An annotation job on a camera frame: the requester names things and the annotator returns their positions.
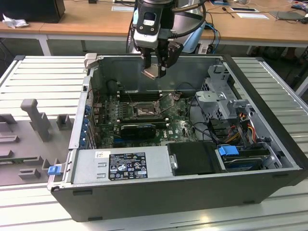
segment motherboard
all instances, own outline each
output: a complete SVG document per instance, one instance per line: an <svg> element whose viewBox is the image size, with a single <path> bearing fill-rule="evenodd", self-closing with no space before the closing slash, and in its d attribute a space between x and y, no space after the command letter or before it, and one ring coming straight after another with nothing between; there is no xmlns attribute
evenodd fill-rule
<svg viewBox="0 0 308 231"><path fill-rule="evenodd" d="M188 107L188 98L175 92L160 94L157 99L134 94L106 97L96 115L98 147L145 147L197 141L188 121Z"/></svg>

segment metal slotted platform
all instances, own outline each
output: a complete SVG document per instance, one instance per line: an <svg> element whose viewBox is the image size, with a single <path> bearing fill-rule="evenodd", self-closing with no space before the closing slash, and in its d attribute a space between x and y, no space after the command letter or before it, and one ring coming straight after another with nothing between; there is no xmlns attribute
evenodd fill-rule
<svg viewBox="0 0 308 231"><path fill-rule="evenodd" d="M277 116L301 150L308 156L308 107L266 62L234 58L262 99ZM240 87L235 88L243 99Z"/></svg>
<svg viewBox="0 0 308 231"><path fill-rule="evenodd" d="M38 111L49 119L58 114L75 118L83 78L84 56L26 56L13 61L0 79L0 114L28 120L20 109L23 99L37 99Z"/></svg>
<svg viewBox="0 0 308 231"><path fill-rule="evenodd" d="M306 150L305 153L307 153L308 130L301 126L307 119L305 112L307 106L284 85L283 81L266 63L247 58L235 58L235 61L244 69L246 76L257 88L257 91L274 113L278 115L281 122L287 126L297 143L303 145L302 149ZM58 65L60 62L61 64L81 64L83 57L28 56L22 62L14 61L10 66L11 71L8 70L0 79L0 84L7 79L0 87L0 105L3 105L2 108L9 113L14 105L20 105L19 102L13 101L22 101L26 97L37 98L42 106L38 105L39 111L46 111L47 105L51 103L51 101L46 100L53 100L54 109L48 114L48 117L52 118L61 111L60 108L69 108L67 106L68 101L62 100L66 99L72 103L71 108L74 109L72 109L71 116L74 116L77 104L73 100L79 98L81 83L78 81L84 77L85 73L83 67L62 68L63 65ZM48 64L45 66L46 70L41 68L42 66L39 64ZM50 75L48 72L50 69L53 69L56 74ZM73 85L67 84L69 83L67 80L74 80ZM44 83L43 88L35 88L35 86L42 85L41 83ZM27 116L20 114L21 112L17 109L14 111L19 119L27 119ZM130 196L136 199L136 202L138 201L138 195ZM80 231L306 231L308 229L308 180L304 180L294 187L282 188L258 205L86 223L74 222L47 190L45 183L21 185L17 188L0 187L0 218L0 227L8 231L66 229Z"/></svg>

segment paper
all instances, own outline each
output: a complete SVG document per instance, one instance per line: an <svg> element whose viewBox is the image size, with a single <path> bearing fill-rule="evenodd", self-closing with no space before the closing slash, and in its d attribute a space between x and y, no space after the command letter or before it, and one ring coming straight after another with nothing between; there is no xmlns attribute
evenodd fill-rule
<svg viewBox="0 0 308 231"><path fill-rule="evenodd" d="M11 27L13 29L15 29L16 27L23 27L23 26L28 26L29 25L29 24L27 24L27 22L24 19L17 19L17 20L15 20L15 19L6 17L4 14L3 14L2 22L6 26Z"/></svg>
<svg viewBox="0 0 308 231"><path fill-rule="evenodd" d="M256 19L269 19L264 14L258 13L236 13L240 18L256 18Z"/></svg>

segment table leg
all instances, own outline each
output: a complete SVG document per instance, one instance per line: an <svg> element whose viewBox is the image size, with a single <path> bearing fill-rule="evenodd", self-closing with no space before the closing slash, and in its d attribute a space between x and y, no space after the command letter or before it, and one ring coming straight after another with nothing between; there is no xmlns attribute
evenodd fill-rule
<svg viewBox="0 0 308 231"><path fill-rule="evenodd" d="M48 38L47 38L46 35L40 35L38 37L38 41L40 43L40 47L42 48L44 55L45 56L51 56L51 51L49 50L47 40L48 40Z"/></svg>
<svg viewBox="0 0 308 231"><path fill-rule="evenodd" d="M87 47L86 47L86 41L85 40L81 40L81 47L82 47L82 51L83 52L87 52Z"/></svg>
<svg viewBox="0 0 308 231"><path fill-rule="evenodd" d="M247 55L251 55L252 51L254 50L255 46L249 46L246 52Z"/></svg>
<svg viewBox="0 0 308 231"><path fill-rule="evenodd" d="M305 91L307 91L308 89L308 77L306 77L306 79L304 80L304 82L298 87L298 89L296 90L296 94L301 97Z"/></svg>

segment yellow wire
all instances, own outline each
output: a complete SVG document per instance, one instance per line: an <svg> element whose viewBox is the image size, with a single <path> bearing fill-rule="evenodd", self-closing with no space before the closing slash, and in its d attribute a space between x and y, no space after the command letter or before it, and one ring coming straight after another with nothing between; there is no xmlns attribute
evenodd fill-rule
<svg viewBox="0 0 308 231"><path fill-rule="evenodd" d="M254 141L254 130L253 130L253 128L250 127L250 126L248 126L248 128L251 130L251 137L252 137L253 142L255 142L255 141Z"/></svg>
<svg viewBox="0 0 308 231"><path fill-rule="evenodd" d="M232 136L230 139L228 139L228 140L226 141L226 143L231 142L232 140L236 139L239 135L240 135L239 132L236 133L234 136Z"/></svg>

